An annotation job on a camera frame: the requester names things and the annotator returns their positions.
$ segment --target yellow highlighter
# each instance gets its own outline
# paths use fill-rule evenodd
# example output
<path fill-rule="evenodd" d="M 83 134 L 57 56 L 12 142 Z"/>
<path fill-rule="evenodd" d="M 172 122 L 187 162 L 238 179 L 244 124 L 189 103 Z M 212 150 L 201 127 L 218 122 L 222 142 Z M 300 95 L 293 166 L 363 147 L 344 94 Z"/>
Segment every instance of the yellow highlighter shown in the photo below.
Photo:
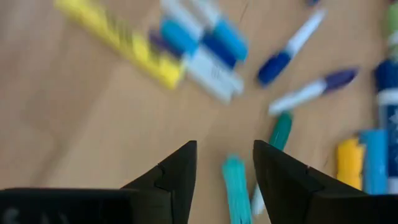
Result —
<path fill-rule="evenodd" d="M 362 190 L 364 146 L 357 138 L 348 139 L 337 148 L 337 179 Z"/>
<path fill-rule="evenodd" d="M 168 88 L 176 88 L 183 78 L 183 63 L 166 51 L 156 50 L 145 37 L 133 33 L 99 4 L 89 0 L 56 0 L 55 5 Z"/>

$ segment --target light wood surface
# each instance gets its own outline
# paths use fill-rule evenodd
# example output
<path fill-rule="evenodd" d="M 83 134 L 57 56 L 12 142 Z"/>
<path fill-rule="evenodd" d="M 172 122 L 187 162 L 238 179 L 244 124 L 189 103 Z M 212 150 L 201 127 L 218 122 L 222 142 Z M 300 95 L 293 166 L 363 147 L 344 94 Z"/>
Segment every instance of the light wood surface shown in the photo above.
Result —
<path fill-rule="evenodd" d="M 104 1 L 145 32 L 159 23 L 158 0 Z M 286 153 L 335 174 L 335 146 L 376 124 L 372 69 L 385 46 L 386 1 L 321 0 L 328 15 L 283 75 L 255 82 L 312 9 L 303 0 L 222 0 L 248 40 L 237 71 L 242 97 L 225 106 L 191 80 L 169 91 L 53 8 L 52 0 L 0 2 L 0 187 L 118 188 L 191 139 L 198 141 L 190 223 L 229 223 L 221 165 L 235 153 L 255 184 L 252 144 L 267 140 L 268 104 L 330 71 L 359 65 L 355 81 L 294 110 Z M 266 214 L 256 223 L 268 223 Z"/>

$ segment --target wood grain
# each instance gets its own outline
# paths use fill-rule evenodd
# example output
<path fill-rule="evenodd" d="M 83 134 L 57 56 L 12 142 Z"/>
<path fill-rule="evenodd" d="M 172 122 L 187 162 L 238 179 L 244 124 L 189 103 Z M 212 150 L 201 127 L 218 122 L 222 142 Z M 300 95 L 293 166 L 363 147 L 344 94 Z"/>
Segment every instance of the wood grain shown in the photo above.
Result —
<path fill-rule="evenodd" d="M 137 30 L 157 27 L 159 3 L 104 1 Z M 69 21 L 51 0 L 3 0 L 0 7 L 0 187 L 118 188 L 185 142 L 198 140 L 190 223 L 229 223 L 221 165 L 235 153 L 254 184 L 252 143 L 267 140 L 267 105 L 332 70 L 361 67 L 338 93 L 294 110 L 286 153 L 335 174 L 335 146 L 375 126 L 372 69 L 383 58 L 384 1 L 322 0 L 328 15 L 283 75 L 266 90 L 257 69 L 302 25 L 304 0 L 220 0 L 247 37 L 237 71 L 242 97 L 221 105 L 191 80 L 162 88 L 98 38 Z M 267 223 L 266 214 L 256 223 Z"/>

